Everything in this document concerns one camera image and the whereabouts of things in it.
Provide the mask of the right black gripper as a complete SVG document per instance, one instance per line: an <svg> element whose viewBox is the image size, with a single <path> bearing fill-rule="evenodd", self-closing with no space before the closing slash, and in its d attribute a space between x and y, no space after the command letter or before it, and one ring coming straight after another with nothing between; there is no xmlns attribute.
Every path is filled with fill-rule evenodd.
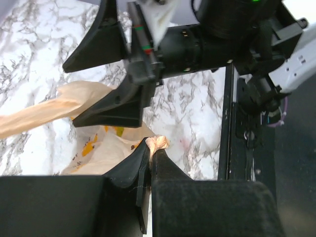
<svg viewBox="0 0 316 237"><path fill-rule="evenodd" d="M201 25L169 27L157 49L140 4L127 4L132 20L128 82L145 85L158 79L223 67L233 61L230 41L213 37ZM127 58L126 38L118 20L117 1L101 0L89 31L63 64L77 72Z"/></svg>

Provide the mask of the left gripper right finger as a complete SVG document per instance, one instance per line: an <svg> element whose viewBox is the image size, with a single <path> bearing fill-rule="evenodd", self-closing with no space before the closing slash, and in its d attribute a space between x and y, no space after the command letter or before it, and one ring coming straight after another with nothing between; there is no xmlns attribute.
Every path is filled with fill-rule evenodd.
<svg viewBox="0 0 316 237"><path fill-rule="evenodd" d="M151 175L152 182L155 180L192 180L168 157L165 150L158 150L154 153Z"/></svg>

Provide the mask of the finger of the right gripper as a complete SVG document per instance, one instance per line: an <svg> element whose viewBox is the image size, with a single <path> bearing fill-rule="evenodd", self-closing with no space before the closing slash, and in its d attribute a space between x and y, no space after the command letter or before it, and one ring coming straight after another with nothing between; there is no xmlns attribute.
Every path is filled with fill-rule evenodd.
<svg viewBox="0 0 316 237"><path fill-rule="evenodd" d="M126 75L122 83L73 120L75 127L108 125L138 128L142 125L143 109L150 104L156 82L132 83Z"/></svg>

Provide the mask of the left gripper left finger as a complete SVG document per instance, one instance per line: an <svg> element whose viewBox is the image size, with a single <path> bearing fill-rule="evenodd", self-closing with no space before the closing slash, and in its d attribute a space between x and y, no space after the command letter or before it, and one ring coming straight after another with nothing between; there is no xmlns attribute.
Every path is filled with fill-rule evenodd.
<svg viewBox="0 0 316 237"><path fill-rule="evenodd" d="M150 196L150 149L146 139L104 174L103 232L146 232Z"/></svg>

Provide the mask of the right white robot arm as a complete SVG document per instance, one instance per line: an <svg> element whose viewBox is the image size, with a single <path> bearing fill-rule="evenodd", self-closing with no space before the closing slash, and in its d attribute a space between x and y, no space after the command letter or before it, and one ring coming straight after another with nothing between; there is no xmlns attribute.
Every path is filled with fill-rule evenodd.
<svg viewBox="0 0 316 237"><path fill-rule="evenodd" d="M195 11L197 24L168 27L156 42L150 21L155 13L166 16L168 5L170 1L130 1L127 44L116 1L101 1L91 28L63 69L72 73L123 60L126 76L115 90L80 113L75 127L140 127L143 109L164 78L229 64L258 81L259 93L252 99L259 110L277 108L285 90L273 85L269 73L292 55L308 25L306 19L294 19L280 0L203 0Z"/></svg>

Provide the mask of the orange plastic bag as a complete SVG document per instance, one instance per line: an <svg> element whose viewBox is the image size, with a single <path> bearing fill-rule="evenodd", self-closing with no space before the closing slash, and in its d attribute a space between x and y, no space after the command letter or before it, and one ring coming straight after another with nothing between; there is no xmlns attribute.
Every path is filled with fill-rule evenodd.
<svg viewBox="0 0 316 237"><path fill-rule="evenodd" d="M58 96L37 105L29 106L16 113L0 118L0 136L31 130L55 120L74 119L101 97L112 91L100 82L74 81L57 89ZM76 129L76 148L63 158L69 164L61 175L104 174L127 158L146 142L150 156L160 149L166 149L170 141L162 135L155 135L146 124L140 128L124 128L95 125Z"/></svg>

